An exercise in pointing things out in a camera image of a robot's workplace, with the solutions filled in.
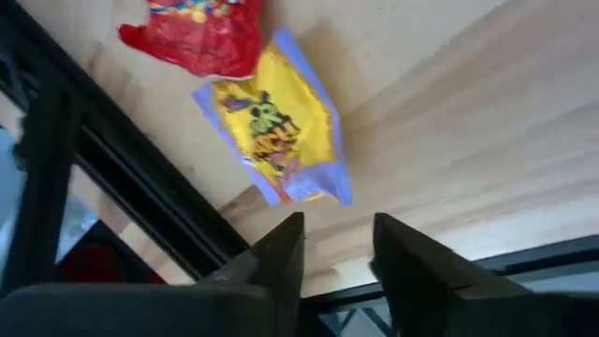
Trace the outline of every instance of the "candy bag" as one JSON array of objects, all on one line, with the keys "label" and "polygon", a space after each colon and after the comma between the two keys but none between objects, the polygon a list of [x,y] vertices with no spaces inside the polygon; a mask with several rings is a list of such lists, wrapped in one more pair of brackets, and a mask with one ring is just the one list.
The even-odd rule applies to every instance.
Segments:
[{"label": "candy bag", "polygon": [[194,99],[271,206],[351,203],[339,116],[287,30],[274,34],[253,78],[209,83]]},{"label": "candy bag", "polygon": [[121,40],[195,75],[246,79],[260,55],[261,0],[146,0],[147,25],[123,24]]}]

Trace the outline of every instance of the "black metal bar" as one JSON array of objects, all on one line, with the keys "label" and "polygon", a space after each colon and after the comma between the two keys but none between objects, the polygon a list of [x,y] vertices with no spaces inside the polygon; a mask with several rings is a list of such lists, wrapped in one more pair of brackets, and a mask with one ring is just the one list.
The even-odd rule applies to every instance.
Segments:
[{"label": "black metal bar", "polygon": [[[534,271],[551,270],[551,274],[542,275],[557,276],[556,272],[569,271],[561,268],[563,266],[584,264],[592,267],[595,265],[589,262],[593,261],[599,261],[599,235],[484,258],[475,263],[498,275],[521,281],[521,275],[530,275]],[[304,300],[304,305],[316,314],[342,312],[380,303],[385,303],[385,293],[378,283],[334,291]]]},{"label": "black metal bar", "polygon": [[350,310],[349,313],[347,313],[347,315],[343,318],[343,322],[341,322],[341,330],[343,330],[343,329],[345,329],[345,327],[347,327],[347,325],[349,324],[349,321],[356,314],[356,310],[357,309]]},{"label": "black metal bar", "polygon": [[68,180],[80,133],[80,109],[44,78],[32,104],[21,143],[27,170],[21,207],[4,269],[1,296],[53,279]]},{"label": "black metal bar", "polygon": [[381,316],[379,316],[373,308],[364,308],[362,309],[362,313],[364,313],[370,320],[374,323],[374,325],[381,331],[384,336],[394,337],[397,336],[398,332],[395,331],[392,327],[387,324]]},{"label": "black metal bar", "polygon": [[81,102],[77,164],[184,270],[199,279],[249,247],[25,10],[9,1],[0,16],[7,22],[0,38],[28,45],[32,52],[23,57],[60,73]]}]

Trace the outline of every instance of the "wood grain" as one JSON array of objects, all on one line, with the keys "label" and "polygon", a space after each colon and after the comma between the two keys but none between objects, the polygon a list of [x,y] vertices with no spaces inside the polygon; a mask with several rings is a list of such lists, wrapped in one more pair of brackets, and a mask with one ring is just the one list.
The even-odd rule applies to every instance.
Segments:
[{"label": "wood grain", "polygon": [[347,209],[265,204],[189,95],[205,80],[118,41],[141,0],[20,3],[248,242],[306,212],[306,296],[373,280],[375,212],[471,259],[599,233],[596,0],[267,1],[341,114]]}]

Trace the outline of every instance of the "cartoon character graphic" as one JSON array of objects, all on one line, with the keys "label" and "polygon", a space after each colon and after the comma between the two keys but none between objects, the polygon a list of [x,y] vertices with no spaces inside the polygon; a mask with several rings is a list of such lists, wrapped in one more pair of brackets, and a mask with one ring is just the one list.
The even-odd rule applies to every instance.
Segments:
[{"label": "cartoon character graphic", "polygon": [[284,186],[301,167],[296,150],[300,129],[287,114],[270,100],[270,94],[262,92],[259,102],[238,99],[233,95],[221,100],[229,113],[248,110],[252,115],[250,128],[255,141],[253,158],[269,163],[274,169],[277,186]]}]

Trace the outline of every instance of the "yellow candy bag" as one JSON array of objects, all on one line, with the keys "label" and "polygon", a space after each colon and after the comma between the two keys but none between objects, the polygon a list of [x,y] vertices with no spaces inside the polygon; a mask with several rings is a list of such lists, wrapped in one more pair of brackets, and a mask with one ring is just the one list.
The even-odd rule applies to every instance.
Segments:
[{"label": "yellow candy bag", "polygon": [[247,81],[215,81],[194,92],[270,205],[332,196],[351,187],[339,116],[287,30],[275,33]]}]

